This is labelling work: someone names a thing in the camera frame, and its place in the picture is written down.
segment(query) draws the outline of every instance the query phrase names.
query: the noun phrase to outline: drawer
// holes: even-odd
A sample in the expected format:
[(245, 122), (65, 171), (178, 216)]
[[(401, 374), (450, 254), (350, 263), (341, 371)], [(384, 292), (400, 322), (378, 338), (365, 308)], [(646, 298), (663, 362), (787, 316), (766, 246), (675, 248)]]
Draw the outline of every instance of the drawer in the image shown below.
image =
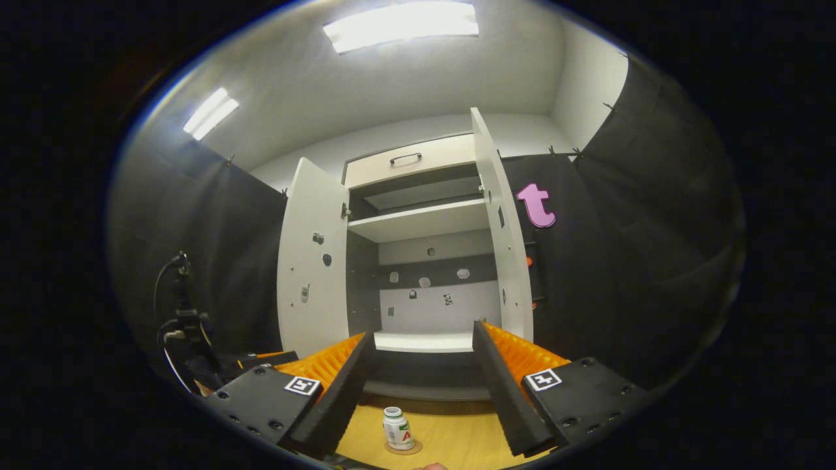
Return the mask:
[(345, 167), (344, 185), (349, 189), (354, 189), (399, 176), (465, 165), (475, 161), (473, 134), (454, 135), (411, 146), (402, 146), (350, 161)]

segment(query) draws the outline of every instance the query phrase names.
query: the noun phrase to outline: white ceiling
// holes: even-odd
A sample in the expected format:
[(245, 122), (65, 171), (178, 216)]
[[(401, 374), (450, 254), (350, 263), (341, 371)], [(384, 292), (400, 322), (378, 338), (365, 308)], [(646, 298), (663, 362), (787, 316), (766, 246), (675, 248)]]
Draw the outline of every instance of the white ceiling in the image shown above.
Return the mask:
[(479, 37), (418, 38), (334, 52), (322, 25), (391, 0), (284, 8), (206, 55), (159, 109), (185, 123), (219, 86), (240, 108), (203, 142), (250, 171), (337, 135), (399, 120), (550, 115), (563, 63), (556, 12), (530, 0), (468, 0)]

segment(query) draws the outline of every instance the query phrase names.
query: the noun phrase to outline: white bottle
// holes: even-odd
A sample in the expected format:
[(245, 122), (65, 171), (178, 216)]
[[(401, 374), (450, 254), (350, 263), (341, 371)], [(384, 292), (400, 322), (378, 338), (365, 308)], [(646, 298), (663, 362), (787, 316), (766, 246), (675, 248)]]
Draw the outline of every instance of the white bottle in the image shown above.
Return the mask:
[(383, 410), (383, 432), (389, 446), (398, 451), (408, 451), (415, 446), (410, 423), (396, 406)]

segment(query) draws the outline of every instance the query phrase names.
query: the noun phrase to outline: round coaster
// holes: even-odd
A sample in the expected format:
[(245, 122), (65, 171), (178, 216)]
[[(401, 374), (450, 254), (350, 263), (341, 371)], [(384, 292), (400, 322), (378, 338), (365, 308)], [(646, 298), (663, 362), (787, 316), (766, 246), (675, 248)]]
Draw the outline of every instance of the round coaster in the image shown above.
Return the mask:
[(421, 449), (424, 448), (424, 444), (421, 444), (421, 441), (418, 441), (416, 439), (415, 440), (415, 445), (412, 446), (412, 448), (408, 451), (399, 451), (399, 450), (393, 449), (392, 447), (389, 446), (388, 442), (384, 442), (383, 447), (385, 447), (385, 449), (387, 451), (392, 452), (392, 453), (397, 454), (397, 455), (412, 455), (412, 454), (416, 454), (416, 453), (420, 452)]

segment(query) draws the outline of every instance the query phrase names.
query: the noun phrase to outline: white shelf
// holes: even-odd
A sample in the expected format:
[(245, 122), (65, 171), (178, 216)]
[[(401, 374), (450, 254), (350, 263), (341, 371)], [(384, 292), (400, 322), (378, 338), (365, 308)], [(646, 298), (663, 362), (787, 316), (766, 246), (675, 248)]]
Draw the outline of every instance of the white shelf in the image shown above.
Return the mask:
[(490, 228), (484, 199), (453, 202), (349, 222), (349, 230), (375, 243)]
[(473, 333), (409, 335), (378, 331), (375, 347), (384, 351), (417, 353), (473, 352)]

